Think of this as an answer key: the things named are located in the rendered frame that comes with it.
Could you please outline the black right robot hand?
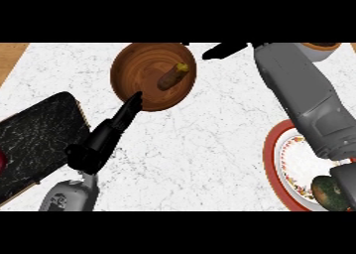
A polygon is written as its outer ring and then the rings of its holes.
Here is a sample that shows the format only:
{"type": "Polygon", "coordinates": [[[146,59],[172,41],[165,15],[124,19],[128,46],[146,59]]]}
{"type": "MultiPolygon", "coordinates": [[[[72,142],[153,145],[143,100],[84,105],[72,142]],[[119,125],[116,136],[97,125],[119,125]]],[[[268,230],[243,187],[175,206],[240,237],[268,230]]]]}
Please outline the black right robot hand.
{"type": "Polygon", "coordinates": [[[246,43],[220,43],[202,53],[203,60],[221,60],[248,46],[246,43]]]}

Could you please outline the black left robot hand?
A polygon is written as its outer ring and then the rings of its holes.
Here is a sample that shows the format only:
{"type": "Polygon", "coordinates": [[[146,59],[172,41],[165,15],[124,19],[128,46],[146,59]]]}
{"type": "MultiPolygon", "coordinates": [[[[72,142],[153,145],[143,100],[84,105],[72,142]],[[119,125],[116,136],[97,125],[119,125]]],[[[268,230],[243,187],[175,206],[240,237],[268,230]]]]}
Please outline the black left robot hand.
{"type": "Polygon", "coordinates": [[[112,154],[121,134],[141,109],[141,92],[137,91],[122,103],[110,119],[104,119],[88,133],[81,144],[70,144],[65,153],[68,155],[68,166],[94,175],[103,167],[112,154]]]}

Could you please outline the brown sweet potato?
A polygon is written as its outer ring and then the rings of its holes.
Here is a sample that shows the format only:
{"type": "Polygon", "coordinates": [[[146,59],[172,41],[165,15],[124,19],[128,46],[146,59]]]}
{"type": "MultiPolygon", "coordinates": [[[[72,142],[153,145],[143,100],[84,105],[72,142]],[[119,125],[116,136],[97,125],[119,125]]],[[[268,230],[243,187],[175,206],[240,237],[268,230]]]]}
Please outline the brown sweet potato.
{"type": "Polygon", "coordinates": [[[171,69],[162,74],[156,81],[156,87],[161,91],[169,89],[183,79],[189,72],[189,67],[184,63],[172,65],[171,69]]]}

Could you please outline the brown wooden bowl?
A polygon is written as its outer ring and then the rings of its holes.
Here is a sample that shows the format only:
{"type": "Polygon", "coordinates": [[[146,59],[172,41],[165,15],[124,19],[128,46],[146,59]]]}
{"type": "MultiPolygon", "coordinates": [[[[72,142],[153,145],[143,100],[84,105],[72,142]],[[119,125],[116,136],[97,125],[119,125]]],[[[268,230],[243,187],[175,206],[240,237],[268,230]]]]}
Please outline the brown wooden bowl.
{"type": "Polygon", "coordinates": [[[141,110],[161,111],[172,107],[190,92],[196,78],[194,58],[180,43],[131,43],[116,54],[109,83],[121,101],[141,92],[141,110]],[[156,87],[163,73],[178,63],[187,65],[187,74],[166,90],[156,87]]]}

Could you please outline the white plate with red rim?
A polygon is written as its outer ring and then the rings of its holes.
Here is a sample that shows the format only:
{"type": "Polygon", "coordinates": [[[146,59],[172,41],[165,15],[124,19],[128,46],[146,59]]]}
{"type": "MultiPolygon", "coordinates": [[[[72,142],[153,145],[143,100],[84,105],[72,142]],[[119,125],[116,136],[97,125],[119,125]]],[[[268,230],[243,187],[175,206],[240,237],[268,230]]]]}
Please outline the white plate with red rim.
{"type": "Polygon", "coordinates": [[[354,162],[356,158],[339,161],[317,158],[289,120],[271,127],[264,140],[262,164],[274,195],[290,211],[323,211],[311,195],[311,180],[327,176],[330,168],[354,162]]]}

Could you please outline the black marble cutting board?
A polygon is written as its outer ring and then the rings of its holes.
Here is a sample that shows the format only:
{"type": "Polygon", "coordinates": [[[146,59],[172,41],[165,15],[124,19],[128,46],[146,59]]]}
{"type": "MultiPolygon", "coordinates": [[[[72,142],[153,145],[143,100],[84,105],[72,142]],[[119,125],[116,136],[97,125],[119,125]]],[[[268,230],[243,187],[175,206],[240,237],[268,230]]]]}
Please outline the black marble cutting board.
{"type": "Polygon", "coordinates": [[[73,96],[59,92],[0,121],[0,206],[68,161],[65,149],[88,135],[73,96]]]}

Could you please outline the grey container with wooden rim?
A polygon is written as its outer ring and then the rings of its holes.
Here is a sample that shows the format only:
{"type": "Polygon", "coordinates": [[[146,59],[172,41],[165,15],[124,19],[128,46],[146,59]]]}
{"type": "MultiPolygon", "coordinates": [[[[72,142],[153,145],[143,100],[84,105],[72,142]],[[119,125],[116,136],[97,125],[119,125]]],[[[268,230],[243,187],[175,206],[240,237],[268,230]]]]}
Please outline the grey container with wooden rim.
{"type": "Polygon", "coordinates": [[[339,48],[339,43],[301,43],[299,49],[313,63],[321,62],[339,48]]]}

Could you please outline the dark green round vegetable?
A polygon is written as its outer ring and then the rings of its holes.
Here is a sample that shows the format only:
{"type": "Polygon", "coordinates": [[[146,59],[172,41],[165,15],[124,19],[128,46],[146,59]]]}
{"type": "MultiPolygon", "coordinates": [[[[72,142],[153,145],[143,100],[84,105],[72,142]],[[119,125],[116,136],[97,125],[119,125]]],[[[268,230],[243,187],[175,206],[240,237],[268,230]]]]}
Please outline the dark green round vegetable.
{"type": "Polygon", "coordinates": [[[335,180],[317,176],[310,183],[311,195],[320,206],[329,211],[348,211],[350,204],[335,180]]]}

